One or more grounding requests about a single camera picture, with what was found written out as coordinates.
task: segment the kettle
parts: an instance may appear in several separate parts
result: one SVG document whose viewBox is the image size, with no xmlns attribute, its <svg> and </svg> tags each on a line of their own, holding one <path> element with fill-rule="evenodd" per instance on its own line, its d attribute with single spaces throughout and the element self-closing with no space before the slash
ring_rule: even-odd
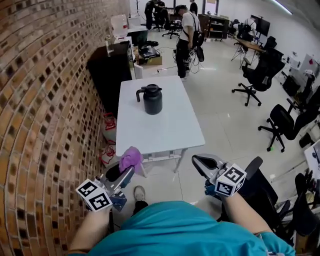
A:
<svg viewBox="0 0 320 256">
<path fill-rule="evenodd" d="M 156 84 L 149 84 L 136 91 L 136 100 L 140 102 L 140 93 L 143 94 L 144 110 L 149 115 L 156 115 L 162 110 L 162 88 Z"/>
</svg>

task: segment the tabletop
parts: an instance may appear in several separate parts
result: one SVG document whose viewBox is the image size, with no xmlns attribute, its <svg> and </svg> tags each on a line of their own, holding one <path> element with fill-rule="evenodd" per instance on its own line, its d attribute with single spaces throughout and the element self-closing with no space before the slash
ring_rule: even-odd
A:
<svg viewBox="0 0 320 256">
<path fill-rule="evenodd" d="M 162 88 L 162 111 L 145 112 L 136 91 L 156 84 Z M 134 146 L 141 154 L 187 149 L 205 144 L 194 109 L 179 76 L 157 76 L 121 83 L 116 127 L 116 155 Z"/>
<path fill-rule="evenodd" d="M 307 148 L 304 151 L 304 156 L 306 158 L 306 162 L 308 164 L 309 170 L 313 171 L 313 177 L 317 180 L 320 179 L 320 165 L 316 158 L 314 158 L 313 153 L 315 153 L 314 146 L 316 144 L 320 144 L 320 140 L 314 143 L 311 147 Z"/>
<path fill-rule="evenodd" d="M 260 53 L 265 53 L 266 51 L 264 49 L 261 49 L 259 47 L 259 45 L 257 44 L 251 44 L 251 42 L 249 41 L 246 41 L 246 40 L 242 40 L 242 39 L 239 39 L 239 38 L 236 38 L 234 37 L 235 40 L 237 40 L 240 44 L 242 44 L 243 46 L 249 48 L 249 49 L 252 49 L 252 50 L 255 50 L 257 52 L 260 52 Z"/>
</svg>

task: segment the shoe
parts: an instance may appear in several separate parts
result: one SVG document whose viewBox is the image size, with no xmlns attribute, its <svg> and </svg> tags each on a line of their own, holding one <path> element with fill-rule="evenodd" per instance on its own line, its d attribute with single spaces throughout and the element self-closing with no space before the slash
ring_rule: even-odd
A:
<svg viewBox="0 0 320 256">
<path fill-rule="evenodd" d="M 133 190 L 133 196 L 135 201 L 145 201 L 146 191 L 143 186 L 136 186 Z"/>
</svg>

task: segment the ceiling light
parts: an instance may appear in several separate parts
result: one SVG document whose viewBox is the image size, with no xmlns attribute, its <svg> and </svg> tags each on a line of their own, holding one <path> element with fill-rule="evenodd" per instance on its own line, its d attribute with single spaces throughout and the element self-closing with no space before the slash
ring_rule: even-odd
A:
<svg viewBox="0 0 320 256">
<path fill-rule="evenodd" d="M 281 3 L 279 3 L 276 0 L 271 0 L 271 2 L 275 3 L 277 6 L 279 6 L 281 9 L 283 9 L 286 13 L 292 15 L 292 12 L 289 11 L 286 7 L 284 7 Z"/>
</svg>

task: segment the white t-shirt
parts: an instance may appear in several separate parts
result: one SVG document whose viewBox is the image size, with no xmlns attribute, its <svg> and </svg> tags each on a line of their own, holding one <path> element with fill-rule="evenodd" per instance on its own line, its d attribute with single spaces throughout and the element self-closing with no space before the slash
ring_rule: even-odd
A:
<svg viewBox="0 0 320 256">
<path fill-rule="evenodd" d="M 188 11 L 184 15 L 182 15 L 182 28 L 188 34 L 188 27 L 187 26 L 190 26 L 190 27 L 192 26 L 193 31 L 195 31 L 195 30 L 201 31 L 200 22 L 199 22 L 198 17 L 194 13 L 191 13 L 190 11 Z M 187 37 L 185 32 L 181 31 L 180 39 L 189 42 L 189 38 Z"/>
<path fill-rule="evenodd" d="M 251 18 L 247 18 L 245 20 L 244 24 L 251 26 L 251 31 L 249 32 L 249 35 L 254 37 L 255 36 L 254 32 L 257 29 L 257 24 L 255 23 L 255 21 L 253 19 L 251 19 Z"/>
</svg>

